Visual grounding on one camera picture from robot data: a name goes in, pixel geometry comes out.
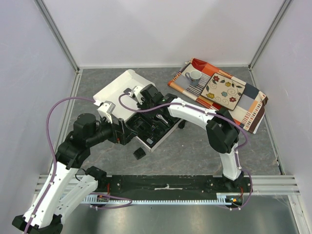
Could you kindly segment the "black silver hair clipper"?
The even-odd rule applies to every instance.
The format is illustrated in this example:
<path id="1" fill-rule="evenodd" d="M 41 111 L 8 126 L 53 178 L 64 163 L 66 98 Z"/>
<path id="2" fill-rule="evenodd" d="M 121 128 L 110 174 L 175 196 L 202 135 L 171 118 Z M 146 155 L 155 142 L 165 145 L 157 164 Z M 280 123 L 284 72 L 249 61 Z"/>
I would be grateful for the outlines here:
<path id="1" fill-rule="evenodd" d="M 169 124 L 168 121 L 161 114 L 156 114 L 156 118 L 163 121 L 165 124 Z"/>

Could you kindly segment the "black comb guard attachment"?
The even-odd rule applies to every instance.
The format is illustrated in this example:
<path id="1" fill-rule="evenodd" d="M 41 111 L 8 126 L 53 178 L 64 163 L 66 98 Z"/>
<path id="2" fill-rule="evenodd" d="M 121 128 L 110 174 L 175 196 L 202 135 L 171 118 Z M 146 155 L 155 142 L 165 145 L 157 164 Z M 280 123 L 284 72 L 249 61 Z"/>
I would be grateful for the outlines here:
<path id="1" fill-rule="evenodd" d="M 136 160 L 140 160 L 140 159 L 142 159 L 143 157 L 145 157 L 146 156 L 146 153 L 145 153 L 145 151 L 143 150 L 143 148 L 138 148 L 137 150 L 135 150 L 134 152 L 133 152 L 133 155 L 134 155 L 134 157 L 136 158 Z"/>

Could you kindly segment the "white clipper kit box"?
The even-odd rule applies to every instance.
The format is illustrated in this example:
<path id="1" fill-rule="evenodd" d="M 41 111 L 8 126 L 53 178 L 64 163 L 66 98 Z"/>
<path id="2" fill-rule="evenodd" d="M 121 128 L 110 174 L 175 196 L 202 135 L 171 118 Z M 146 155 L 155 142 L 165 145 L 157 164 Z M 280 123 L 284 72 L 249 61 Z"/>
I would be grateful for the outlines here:
<path id="1" fill-rule="evenodd" d="M 156 86 L 153 82 L 128 69 L 108 85 L 97 92 L 93 99 L 95 105 L 100 107 L 105 101 L 116 105 L 112 112 L 112 120 L 123 119 L 128 128 L 135 132 L 135 139 L 139 141 L 148 151 L 153 152 L 183 120 L 170 117 L 164 110 L 138 113 L 138 103 L 130 97 L 130 91 L 135 86 L 145 87 L 149 84 Z M 161 114 L 169 124 L 156 118 Z"/>

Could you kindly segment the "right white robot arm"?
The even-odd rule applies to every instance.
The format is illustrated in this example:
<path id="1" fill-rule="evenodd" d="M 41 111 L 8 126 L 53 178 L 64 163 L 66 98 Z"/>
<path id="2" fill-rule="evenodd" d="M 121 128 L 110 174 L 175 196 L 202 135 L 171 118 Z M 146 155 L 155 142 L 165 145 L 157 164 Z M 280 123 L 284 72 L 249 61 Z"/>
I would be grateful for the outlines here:
<path id="1" fill-rule="evenodd" d="M 145 112 L 164 110 L 170 117 L 176 117 L 193 123 L 204 129 L 209 145 L 219 153 L 223 167 L 223 186 L 229 192 L 236 191 L 241 186 L 243 176 L 238 159 L 238 125 L 231 118 L 228 110 L 219 111 L 205 109 L 170 96 L 163 96 L 158 89 L 149 84 L 133 89 L 138 106 Z"/>

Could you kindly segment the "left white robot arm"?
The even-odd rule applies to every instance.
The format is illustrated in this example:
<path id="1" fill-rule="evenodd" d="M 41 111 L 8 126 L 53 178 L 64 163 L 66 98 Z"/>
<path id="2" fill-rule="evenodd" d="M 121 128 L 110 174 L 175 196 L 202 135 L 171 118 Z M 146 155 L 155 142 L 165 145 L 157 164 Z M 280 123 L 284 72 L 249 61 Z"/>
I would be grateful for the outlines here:
<path id="1" fill-rule="evenodd" d="M 105 190 L 106 172 L 92 166 L 68 193 L 64 191 L 91 154 L 91 147 L 108 140 L 127 144 L 134 133 L 124 120 L 118 123 L 97 120 L 93 114 L 81 114 L 73 130 L 53 152 L 53 165 L 39 195 L 25 214 L 14 217 L 12 225 L 25 234 L 59 234 L 68 216 L 90 193 Z"/>

